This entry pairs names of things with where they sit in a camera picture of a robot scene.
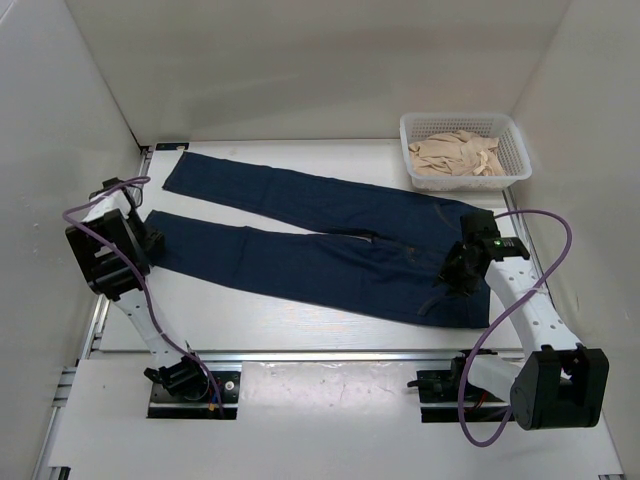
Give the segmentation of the dark blue denim trousers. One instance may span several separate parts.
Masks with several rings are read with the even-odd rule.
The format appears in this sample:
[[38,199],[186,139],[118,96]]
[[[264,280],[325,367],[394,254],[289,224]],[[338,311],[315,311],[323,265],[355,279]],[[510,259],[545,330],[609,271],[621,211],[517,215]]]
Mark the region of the dark blue denim trousers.
[[486,285],[450,295],[436,277],[471,205],[185,153],[168,192],[296,227],[279,233],[152,211],[158,266],[228,288],[414,325],[484,329]]

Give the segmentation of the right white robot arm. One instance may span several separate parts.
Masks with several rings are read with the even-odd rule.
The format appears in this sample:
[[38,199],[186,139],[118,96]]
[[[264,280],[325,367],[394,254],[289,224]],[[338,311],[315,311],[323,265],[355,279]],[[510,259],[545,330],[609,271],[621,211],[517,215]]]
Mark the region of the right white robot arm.
[[462,403],[482,390],[507,403],[507,419],[524,430],[592,428],[600,419],[609,361],[567,327],[549,296],[544,276],[536,276],[521,239],[500,233],[496,215],[461,218],[461,241],[454,244],[436,278],[451,295],[469,297],[486,284],[504,312],[481,338],[510,321],[521,343],[523,365],[484,353],[476,343],[463,366],[449,375]]

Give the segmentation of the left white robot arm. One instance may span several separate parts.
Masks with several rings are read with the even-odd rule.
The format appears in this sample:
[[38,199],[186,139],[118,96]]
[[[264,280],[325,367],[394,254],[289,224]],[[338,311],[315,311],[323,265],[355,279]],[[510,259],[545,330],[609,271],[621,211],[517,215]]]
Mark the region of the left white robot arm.
[[89,201],[62,213],[65,235],[89,288],[129,319],[154,366],[144,375],[170,395],[213,401],[216,382],[198,354],[159,319],[146,277],[164,252],[165,238],[140,219],[147,176],[112,178]]

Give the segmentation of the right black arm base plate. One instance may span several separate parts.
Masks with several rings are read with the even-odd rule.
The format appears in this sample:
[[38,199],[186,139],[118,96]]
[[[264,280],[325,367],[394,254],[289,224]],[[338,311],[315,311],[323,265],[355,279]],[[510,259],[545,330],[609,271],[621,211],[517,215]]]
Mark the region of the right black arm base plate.
[[[407,388],[417,393],[422,423],[458,423],[460,373],[453,368],[418,370]],[[467,422],[500,422],[507,404],[486,390],[467,384],[463,415]]]

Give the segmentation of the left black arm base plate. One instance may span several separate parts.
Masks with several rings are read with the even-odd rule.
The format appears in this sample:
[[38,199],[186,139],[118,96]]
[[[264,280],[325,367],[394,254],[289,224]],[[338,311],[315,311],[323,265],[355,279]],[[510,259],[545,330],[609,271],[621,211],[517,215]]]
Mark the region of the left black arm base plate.
[[148,419],[235,420],[241,390],[240,370],[213,371],[220,396],[212,387],[186,397],[173,396],[153,383],[147,407]]

